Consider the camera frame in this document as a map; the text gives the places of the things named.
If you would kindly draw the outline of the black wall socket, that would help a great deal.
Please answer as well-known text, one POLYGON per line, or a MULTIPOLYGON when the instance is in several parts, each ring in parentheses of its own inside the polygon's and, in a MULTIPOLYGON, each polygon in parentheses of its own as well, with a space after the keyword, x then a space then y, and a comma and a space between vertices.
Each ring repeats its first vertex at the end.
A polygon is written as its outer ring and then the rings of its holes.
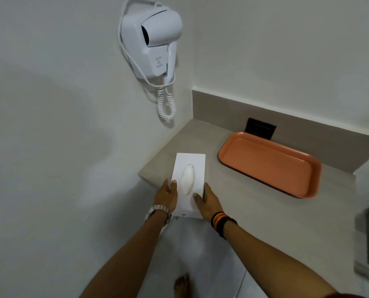
POLYGON ((276 126, 256 120, 253 118, 248 118, 247 125, 245 127, 245 132, 266 140, 271 140, 274 132, 276 130, 276 126))

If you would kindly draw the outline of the white hair dryer wall holder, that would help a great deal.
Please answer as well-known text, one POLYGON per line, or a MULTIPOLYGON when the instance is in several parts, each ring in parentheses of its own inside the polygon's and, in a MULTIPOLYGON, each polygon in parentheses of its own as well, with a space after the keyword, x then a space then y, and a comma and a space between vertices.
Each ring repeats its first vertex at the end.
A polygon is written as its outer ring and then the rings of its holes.
POLYGON ((122 43, 138 79, 153 79, 167 72, 167 44, 149 47, 146 42, 151 42, 151 38, 142 26, 148 18, 167 10, 166 6, 157 6, 123 16, 122 43))

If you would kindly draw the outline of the white tissue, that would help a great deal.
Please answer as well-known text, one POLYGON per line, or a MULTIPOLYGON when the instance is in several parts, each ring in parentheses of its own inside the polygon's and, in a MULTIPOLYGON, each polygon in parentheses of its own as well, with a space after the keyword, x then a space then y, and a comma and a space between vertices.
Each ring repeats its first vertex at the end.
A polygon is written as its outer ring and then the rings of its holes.
POLYGON ((195 181, 195 169, 192 164, 186 164, 181 177, 181 193, 186 196, 192 192, 195 181))

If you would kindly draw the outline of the person's right hand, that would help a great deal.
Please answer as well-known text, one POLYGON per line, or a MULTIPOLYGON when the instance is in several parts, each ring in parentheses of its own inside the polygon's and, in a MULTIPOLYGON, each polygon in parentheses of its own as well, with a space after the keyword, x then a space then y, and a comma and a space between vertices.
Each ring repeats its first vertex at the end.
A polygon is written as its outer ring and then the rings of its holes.
POLYGON ((210 222, 211 217, 216 212, 219 212, 219 211, 224 212, 219 199, 217 198, 215 193, 212 191, 211 187, 209 186, 207 182, 204 183, 204 191, 203 191, 202 198, 205 202, 205 206, 204 206, 203 211, 200 211, 200 213, 203 219, 205 219, 206 221, 210 222))

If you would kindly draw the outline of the striped wristband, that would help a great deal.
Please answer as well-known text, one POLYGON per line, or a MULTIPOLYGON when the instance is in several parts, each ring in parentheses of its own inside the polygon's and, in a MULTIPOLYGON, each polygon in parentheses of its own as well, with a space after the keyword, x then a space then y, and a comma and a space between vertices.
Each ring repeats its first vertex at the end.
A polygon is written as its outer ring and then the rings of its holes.
POLYGON ((233 222, 236 225, 238 225, 236 220, 234 220, 230 216, 226 215, 223 211, 219 211, 219 212, 216 212, 215 214, 213 214, 213 216, 211 217, 211 220, 210 220, 211 226, 213 227, 213 229, 215 231, 217 231, 219 236, 224 238, 224 239, 226 239, 225 236, 224 236, 224 226, 229 221, 233 222))

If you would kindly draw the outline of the orange plastic tray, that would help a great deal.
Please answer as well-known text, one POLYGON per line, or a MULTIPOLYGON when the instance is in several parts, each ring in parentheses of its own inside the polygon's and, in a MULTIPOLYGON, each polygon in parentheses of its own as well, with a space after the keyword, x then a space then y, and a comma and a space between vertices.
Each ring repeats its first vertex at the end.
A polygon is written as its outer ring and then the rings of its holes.
POLYGON ((319 191, 322 164, 317 158, 246 132, 231 134, 218 159, 232 169, 301 199, 313 198, 319 191))

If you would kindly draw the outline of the person's right forearm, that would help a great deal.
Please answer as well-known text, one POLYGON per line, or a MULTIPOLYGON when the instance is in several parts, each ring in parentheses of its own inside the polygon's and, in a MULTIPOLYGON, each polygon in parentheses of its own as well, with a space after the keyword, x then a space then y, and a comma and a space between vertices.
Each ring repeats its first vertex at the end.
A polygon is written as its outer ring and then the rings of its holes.
POLYGON ((338 291, 308 266, 228 221, 223 235, 268 298, 326 298, 338 291))

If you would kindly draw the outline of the person's left forearm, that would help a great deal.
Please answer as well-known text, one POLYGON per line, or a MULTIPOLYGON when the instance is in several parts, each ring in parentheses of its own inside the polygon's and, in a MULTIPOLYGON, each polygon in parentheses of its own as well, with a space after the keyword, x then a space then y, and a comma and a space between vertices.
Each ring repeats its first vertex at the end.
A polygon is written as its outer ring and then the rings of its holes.
POLYGON ((79 298, 136 298, 166 220, 167 213, 156 210, 103 265, 79 298))

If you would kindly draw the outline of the person's left hand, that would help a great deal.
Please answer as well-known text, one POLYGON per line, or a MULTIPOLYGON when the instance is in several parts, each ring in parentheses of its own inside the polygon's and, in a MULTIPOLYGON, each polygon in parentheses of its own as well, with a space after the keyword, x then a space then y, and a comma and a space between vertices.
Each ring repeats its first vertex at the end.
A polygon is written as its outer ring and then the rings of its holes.
POLYGON ((172 213, 176 206, 177 202, 172 202, 170 198, 170 186, 171 183, 166 179, 162 186, 157 190, 156 195, 154 197, 153 205, 162 205, 165 206, 169 213, 172 213))

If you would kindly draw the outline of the person's foot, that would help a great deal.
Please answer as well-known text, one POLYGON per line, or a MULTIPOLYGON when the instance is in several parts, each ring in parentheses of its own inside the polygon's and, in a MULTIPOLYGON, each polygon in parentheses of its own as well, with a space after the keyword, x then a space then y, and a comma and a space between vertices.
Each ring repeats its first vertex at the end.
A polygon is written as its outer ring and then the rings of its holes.
POLYGON ((192 298, 192 286, 188 273, 175 280, 173 290, 174 298, 192 298))

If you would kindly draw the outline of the white wall-mounted hair dryer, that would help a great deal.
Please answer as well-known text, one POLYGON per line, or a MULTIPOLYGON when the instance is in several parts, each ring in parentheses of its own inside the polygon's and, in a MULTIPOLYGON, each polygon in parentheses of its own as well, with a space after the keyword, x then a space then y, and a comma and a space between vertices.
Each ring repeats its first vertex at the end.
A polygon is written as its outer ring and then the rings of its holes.
POLYGON ((167 45, 167 72, 165 83, 172 80, 176 64, 177 40, 182 34, 181 16, 166 7, 156 7, 157 13, 147 18, 141 25, 148 47, 167 45))

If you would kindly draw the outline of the white tissue box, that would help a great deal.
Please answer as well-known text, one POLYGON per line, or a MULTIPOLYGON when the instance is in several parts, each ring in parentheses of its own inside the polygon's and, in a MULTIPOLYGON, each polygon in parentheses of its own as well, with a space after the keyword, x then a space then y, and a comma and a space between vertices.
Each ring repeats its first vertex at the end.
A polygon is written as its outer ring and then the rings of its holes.
POLYGON ((177 181, 177 205, 173 216, 202 219, 193 194, 202 196, 204 192, 206 155, 177 153, 172 180, 177 181))

